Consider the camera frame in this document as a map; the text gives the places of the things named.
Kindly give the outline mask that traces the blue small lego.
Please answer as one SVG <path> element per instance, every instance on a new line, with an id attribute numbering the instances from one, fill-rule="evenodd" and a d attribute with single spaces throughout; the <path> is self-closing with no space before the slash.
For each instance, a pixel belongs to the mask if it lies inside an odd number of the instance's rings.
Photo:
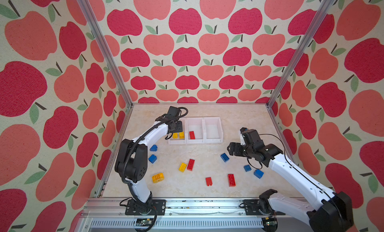
<path id="1" fill-rule="evenodd" d="M 246 172 L 249 172 L 249 171 L 252 170 L 250 165 L 245 165 L 244 169 L 245 169 Z"/>

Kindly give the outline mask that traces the white three-compartment bin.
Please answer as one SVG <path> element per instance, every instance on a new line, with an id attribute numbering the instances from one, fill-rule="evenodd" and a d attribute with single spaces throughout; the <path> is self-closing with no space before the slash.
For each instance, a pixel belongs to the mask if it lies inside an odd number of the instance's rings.
<path id="1" fill-rule="evenodd" d="M 224 141 L 220 117 L 183 117 L 179 120 L 183 123 L 185 139 L 171 137 L 168 140 L 169 145 L 221 144 Z M 194 131 L 195 140 L 190 140 L 189 131 Z"/>

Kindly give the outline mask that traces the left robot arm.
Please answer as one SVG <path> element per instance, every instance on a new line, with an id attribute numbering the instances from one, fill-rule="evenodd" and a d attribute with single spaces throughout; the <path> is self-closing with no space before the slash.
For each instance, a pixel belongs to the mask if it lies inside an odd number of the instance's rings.
<path id="1" fill-rule="evenodd" d="M 128 185 L 135 201 L 147 204 L 152 198 L 152 192 L 144 179 L 148 169 L 148 150 L 162 137 L 169 138 L 170 134 L 181 132 L 183 123 L 180 118 L 187 114 L 187 108 L 171 106 L 169 111 L 156 118 L 154 124 L 143 134 L 121 142 L 115 172 L 119 174 L 122 182 Z"/>

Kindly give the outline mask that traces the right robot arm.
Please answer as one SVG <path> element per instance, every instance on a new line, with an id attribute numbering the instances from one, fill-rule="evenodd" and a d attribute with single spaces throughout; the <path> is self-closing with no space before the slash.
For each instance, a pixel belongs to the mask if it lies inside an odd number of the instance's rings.
<path id="1" fill-rule="evenodd" d="M 261 214 L 284 213 L 307 224 L 314 232 L 346 232 L 354 226 L 352 200 L 346 193 L 336 193 L 322 185 L 276 145 L 265 145 L 257 130 L 242 128 L 240 137 L 239 143 L 231 142 L 227 147 L 231 156 L 255 159 L 282 176 L 306 199 L 301 202 L 269 189 L 259 195 L 254 206 Z"/>

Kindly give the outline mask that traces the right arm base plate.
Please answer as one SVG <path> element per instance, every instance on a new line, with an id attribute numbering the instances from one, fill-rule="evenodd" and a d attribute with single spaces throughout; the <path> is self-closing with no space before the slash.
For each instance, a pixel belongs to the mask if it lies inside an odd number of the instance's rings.
<path id="1" fill-rule="evenodd" d="M 264 200 L 243 200 L 239 207 L 245 210 L 247 216 L 285 215 L 285 213 L 274 211 Z"/>

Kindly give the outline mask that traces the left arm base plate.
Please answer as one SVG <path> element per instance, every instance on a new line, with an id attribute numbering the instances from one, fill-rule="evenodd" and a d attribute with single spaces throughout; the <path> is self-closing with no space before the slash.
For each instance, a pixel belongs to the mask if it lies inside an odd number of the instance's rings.
<path id="1" fill-rule="evenodd" d="M 166 200 L 151 200 L 149 204 L 130 199 L 128 201 L 125 215 L 127 216 L 164 216 Z"/>

